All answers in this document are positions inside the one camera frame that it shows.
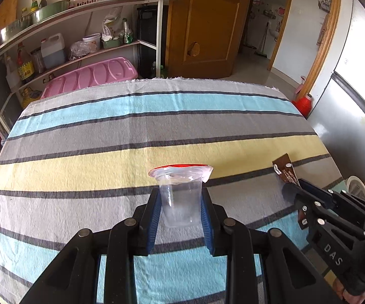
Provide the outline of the person's right hand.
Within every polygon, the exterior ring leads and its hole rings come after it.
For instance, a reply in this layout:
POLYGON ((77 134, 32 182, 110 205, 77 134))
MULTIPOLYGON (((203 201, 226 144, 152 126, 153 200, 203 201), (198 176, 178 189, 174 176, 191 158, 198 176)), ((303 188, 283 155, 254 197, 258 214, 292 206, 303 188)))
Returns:
POLYGON ((365 292, 359 294, 357 296, 351 295, 343 286, 342 283, 339 282, 338 279, 335 279, 332 284, 332 289, 336 292, 337 296, 344 300, 349 304, 361 304, 365 300, 365 292))

